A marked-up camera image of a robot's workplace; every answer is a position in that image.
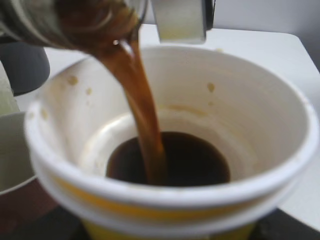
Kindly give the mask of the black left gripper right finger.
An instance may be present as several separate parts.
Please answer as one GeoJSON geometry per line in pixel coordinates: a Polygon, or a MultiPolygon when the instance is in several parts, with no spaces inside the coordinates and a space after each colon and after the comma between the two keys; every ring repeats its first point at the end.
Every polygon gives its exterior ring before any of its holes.
{"type": "Polygon", "coordinates": [[[320,232],[276,209],[257,222],[250,240],[319,240],[320,232]]]}

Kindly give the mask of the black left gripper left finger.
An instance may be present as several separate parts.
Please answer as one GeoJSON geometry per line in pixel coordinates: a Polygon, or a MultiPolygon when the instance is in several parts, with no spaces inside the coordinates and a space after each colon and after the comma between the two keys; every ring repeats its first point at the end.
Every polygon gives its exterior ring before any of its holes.
{"type": "Polygon", "coordinates": [[[80,220],[62,207],[57,207],[36,221],[11,233],[2,240],[86,240],[87,232],[80,220]]]}

